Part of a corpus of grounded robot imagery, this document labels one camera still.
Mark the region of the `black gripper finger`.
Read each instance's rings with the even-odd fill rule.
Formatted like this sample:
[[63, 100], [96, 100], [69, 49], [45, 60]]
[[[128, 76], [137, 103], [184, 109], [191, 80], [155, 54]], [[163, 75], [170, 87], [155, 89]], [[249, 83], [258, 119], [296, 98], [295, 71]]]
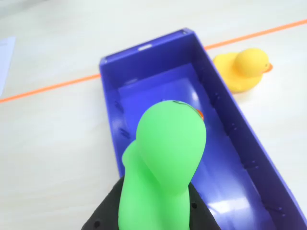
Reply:
[[190, 202], [189, 229], [220, 230], [221, 228], [192, 183], [189, 183], [188, 189]]
[[82, 230], [118, 230], [118, 209], [124, 177], [120, 178], [102, 203], [82, 226]]

